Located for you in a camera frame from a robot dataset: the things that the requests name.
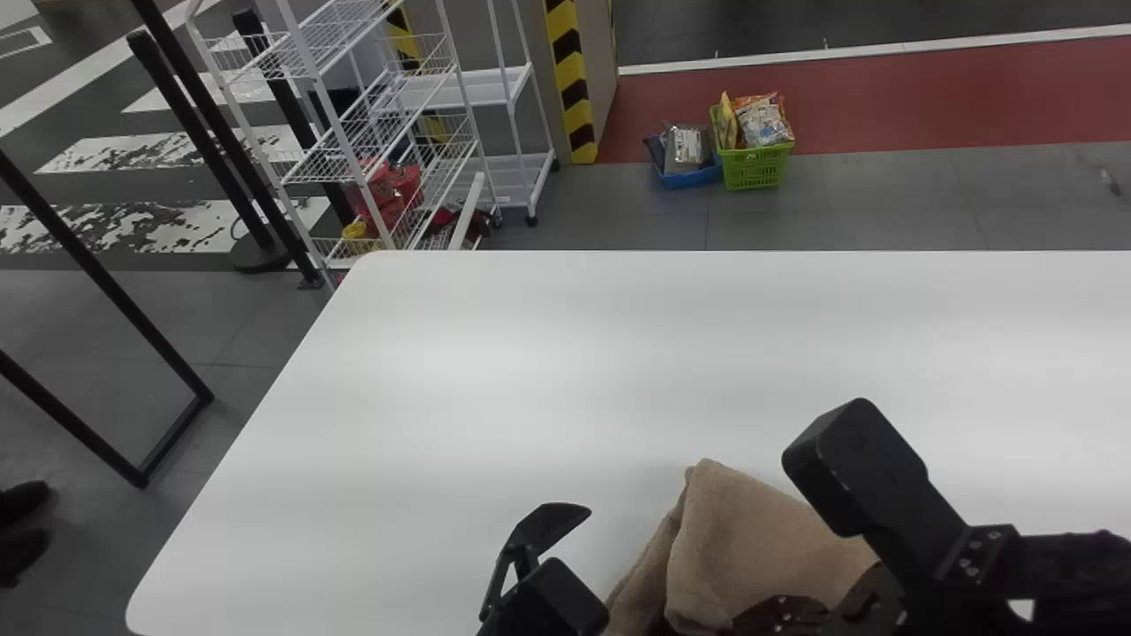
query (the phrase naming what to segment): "yellow and black striped pillar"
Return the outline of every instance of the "yellow and black striped pillar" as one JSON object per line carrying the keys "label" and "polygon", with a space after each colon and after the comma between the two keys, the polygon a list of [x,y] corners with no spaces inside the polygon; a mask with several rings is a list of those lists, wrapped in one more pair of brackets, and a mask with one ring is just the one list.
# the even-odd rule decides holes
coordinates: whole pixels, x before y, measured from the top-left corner
{"label": "yellow and black striped pillar", "polygon": [[[405,15],[404,7],[397,7],[385,22],[388,23],[389,40],[392,42],[392,48],[397,50],[400,66],[406,71],[418,69],[421,48],[416,38],[413,37],[413,27],[408,25],[408,16]],[[431,137],[433,141],[443,144],[449,139],[443,123],[435,118],[422,117],[417,121],[417,126],[421,134]]]}
{"label": "yellow and black striped pillar", "polygon": [[597,158],[597,132],[593,127],[577,5],[575,0],[545,0],[545,7],[546,36],[554,55],[554,81],[561,96],[570,161],[593,163]]}
{"label": "yellow and black striped pillar", "polygon": [[413,70],[420,67],[421,49],[413,37],[413,29],[408,26],[408,16],[405,15],[404,7],[397,7],[389,17],[389,37],[392,38],[392,46],[400,55],[400,63],[405,70]]}

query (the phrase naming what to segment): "white floor marking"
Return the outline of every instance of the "white floor marking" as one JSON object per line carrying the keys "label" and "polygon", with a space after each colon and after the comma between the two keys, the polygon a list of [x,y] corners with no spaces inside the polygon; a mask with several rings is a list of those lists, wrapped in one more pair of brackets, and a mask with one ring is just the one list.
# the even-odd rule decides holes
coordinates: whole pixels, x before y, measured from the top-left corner
{"label": "white floor marking", "polygon": [[[217,104],[224,104],[224,94],[221,93],[219,86],[216,85],[216,78],[208,72],[200,74],[201,81],[205,83],[205,88],[208,88],[208,93],[213,96],[213,101]],[[181,78],[176,78],[176,83],[181,84]],[[262,72],[259,69],[250,69],[247,75],[240,78],[240,81],[232,86],[232,92],[235,93],[235,98],[241,104],[250,104],[254,102],[271,102],[275,100],[271,96],[270,89],[267,87],[267,83],[262,79]],[[161,92],[156,88],[150,89],[145,95],[138,97],[136,102],[126,106],[122,110],[123,113],[136,113],[145,111],[167,111],[169,103],[165,102],[165,97],[161,95]]]}
{"label": "white floor marking", "polygon": [[27,28],[21,28],[19,31],[14,31],[11,33],[6,33],[3,35],[0,35],[0,40],[6,40],[8,37],[12,37],[25,33],[31,35],[32,38],[35,40],[35,44],[28,44],[27,46],[21,46],[19,49],[16,49],[15,51],[8,51],[7,53],[2,53],[0,54],[0,60],[5,58],[10,58],[12,55],[18,55],[19,53],[24,53],[33,49],[38,49],[40,46],[46,46],[48,44],[51,44],[51,37],[48,36],[48,32],[43,31],[42,26],[29,26]]}
{"label": "white floor marking", "polygon": [[785,62],[801,62],[809,60],[836,60],[843,58],[865,58],[871,55],[895,55],[899,53],[923,53],[926,51],[952,51],[956,49],[1003,46],[1007,44],[1027,44],[1034,42],[1067,42],[1070,40],[1120,37],[1124,35],[1131,35],[1131,24],[1057,28],[1052,31],[1034,31],[1029,33],[1005,33],[1002,35],[978,35],[974,37],[949,37],[946,40],[897,42],[892,44],[872,44],[869,46],[814,49],[810,51],[794,51],[789,53],[766,53],[761,55],[741,55],[736,58],[717,58],[710,60],[688,60],[683,62],[628,65],[621,67],[620,70],[621,75],[653,75],[661,72],[680,72],[716,68],[780,65]]}
{"label": "white floor marking", "polygon": [[[170,27],[176,28],[184,24],[184,9],[189,6],[189,1],[184,0],[165,11],[165,22],[169,23]],[[204,11],[221,1],[204,0],[199,10]],[[119,37],[0,108],[0,137],[32,121],[131,57],[132,52],[129,44],[126,43],[126,36]]]}
{"label": "white floor marking", "polygon": [[[303,224],[311,226],[329,206],[325,197],[295,199]],[[95,251],[141,253],[226,252],[239,218],[227,199],[174,203],[119,203],[55,206]],[[236,226],[235,235],[247,231]],[[59,243],[24,206],[0,206],[0,253],[59,251]]]}
{"label": "white floor marking", "polygon": [[214,51],[214,52],[215,51],[242,51],[242,50],[247,49],[248,46],[247,46],[247,44],[243,43],[243,40],[236,40],[236,37],[239,35],[240,35],[240,32],[233,29],[232,33],[228,33],[227,35],[224,36],[224,40],[221,40],[219,42],[213,44],[211,46],[208,48],[208,50],[209,51]]}
{"label": "white floor marking", "polygon": [[[271,161],[295,161],[295,155],[302,149],[288,126],[257,126],[254,131]],[[242,139],[242,131],[236,129],[234,132]],[[201,164],[204,160],[187,134],[155,132],[79,139],[35,173],[149,170]]]}

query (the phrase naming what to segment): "black shoe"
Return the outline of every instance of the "black shoe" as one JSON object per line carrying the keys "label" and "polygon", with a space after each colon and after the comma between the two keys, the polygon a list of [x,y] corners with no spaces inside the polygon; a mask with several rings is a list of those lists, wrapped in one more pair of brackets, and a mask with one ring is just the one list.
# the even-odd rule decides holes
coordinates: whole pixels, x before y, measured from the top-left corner
{"label": "black shoe", "polygon": [[42,481],[27,481],[0,492],[0,525],[8,525],[26,517],[51,495]]}
{"label": "black shoe", "polygon": [[19,584],[19,573],[42,557],[50,542],[45,530],[29,530],[0,539],[0,587]]}

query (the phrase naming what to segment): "red floor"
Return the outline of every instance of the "red floor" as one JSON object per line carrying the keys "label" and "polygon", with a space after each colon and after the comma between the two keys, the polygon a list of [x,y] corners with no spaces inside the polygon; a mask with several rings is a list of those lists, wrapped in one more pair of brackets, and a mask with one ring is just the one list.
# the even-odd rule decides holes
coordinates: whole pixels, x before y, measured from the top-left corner
{"label": "red floor", "polygon": [[648,161],[723,91],[782,91],[800,154],[1128,140],[1131,37],[627,76],[597,162]]}

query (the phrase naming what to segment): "brown towel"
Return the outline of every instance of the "brown towel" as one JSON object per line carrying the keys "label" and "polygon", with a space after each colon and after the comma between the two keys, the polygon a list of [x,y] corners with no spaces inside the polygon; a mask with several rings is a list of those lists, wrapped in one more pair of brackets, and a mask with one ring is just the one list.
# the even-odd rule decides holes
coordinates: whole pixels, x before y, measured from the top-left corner
{"label": "brown towel", "polygon": [[606,636],[644,636],[662,618],[710,635],[774,594],[834,608],[878,559],[806,504],[713,459],[688,469],[680,500],[608,598]]}

